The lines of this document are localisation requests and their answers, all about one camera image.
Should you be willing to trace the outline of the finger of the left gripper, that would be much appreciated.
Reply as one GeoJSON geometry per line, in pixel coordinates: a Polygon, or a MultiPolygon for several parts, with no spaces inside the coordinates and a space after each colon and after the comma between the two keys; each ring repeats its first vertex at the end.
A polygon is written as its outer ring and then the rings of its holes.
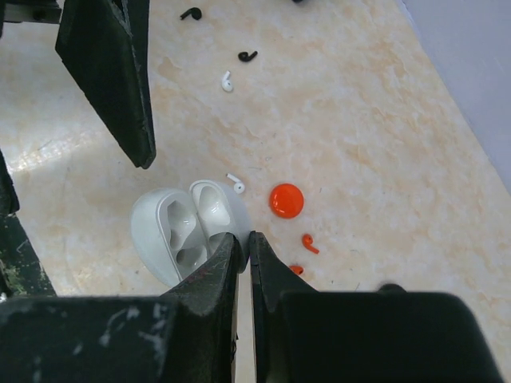
{"type": "Polygon", "coordinates": [[[66,1],[55,49],[134,166],[149,168],[156,158],[149,2],[66,1]]]}

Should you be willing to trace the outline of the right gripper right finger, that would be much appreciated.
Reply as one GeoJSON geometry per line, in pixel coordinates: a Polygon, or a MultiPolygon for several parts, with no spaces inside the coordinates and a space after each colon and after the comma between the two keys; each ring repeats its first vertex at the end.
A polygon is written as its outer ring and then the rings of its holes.
{"type": "Polygon", "coordinates": [[[252,282],[255,378],[258,382],[290,381],[290,338],[284,319],[283,296],[313,292],[272,249],[265,235],[249,235],[252,282]]]}

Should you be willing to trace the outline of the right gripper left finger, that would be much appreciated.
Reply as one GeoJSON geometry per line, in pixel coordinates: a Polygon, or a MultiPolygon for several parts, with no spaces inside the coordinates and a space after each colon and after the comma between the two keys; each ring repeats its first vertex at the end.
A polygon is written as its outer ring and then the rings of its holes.
{"type": "Polygon", "coordinates": [[[226,234],[214,255],[163,297],[172,305],[160,382],[233,382],[244,256],[226,234]]]}

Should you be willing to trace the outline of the white charging case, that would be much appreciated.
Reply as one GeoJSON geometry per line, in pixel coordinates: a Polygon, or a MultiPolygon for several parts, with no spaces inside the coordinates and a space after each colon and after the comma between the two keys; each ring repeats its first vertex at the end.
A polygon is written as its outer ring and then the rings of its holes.
{"type": "Polygon", "coordinates": [[[252,222],[248,210],[227,184],[198,180],[188,191],[160,188],[133,205],[130,231],[147,269],[173,288],[209,260],[226,234],[248,255],[252,222]]]}

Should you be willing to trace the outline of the white earbud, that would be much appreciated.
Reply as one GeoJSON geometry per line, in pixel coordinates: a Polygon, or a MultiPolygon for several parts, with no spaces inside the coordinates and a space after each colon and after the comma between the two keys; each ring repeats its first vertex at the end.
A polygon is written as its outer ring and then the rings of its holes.
{"type": "Polygon", "coordinates": [[[226,177],[234,183],[233,184],[233,190],[235,191],[236,194],[244,193],[245,185],[244,185],[244,182],[241,179],[239,179],[238,177],[234,176],[231,173],[227,173],[226,177]]]}
{"type": "Polygon", "coordinates": [[[221,80],[221,88],[226,93],[230,93],[233,91],[233,85],[231,83],[230,78],[231,78],[231,72],[226,71],[222,77],[222,80],[221,80]]]}

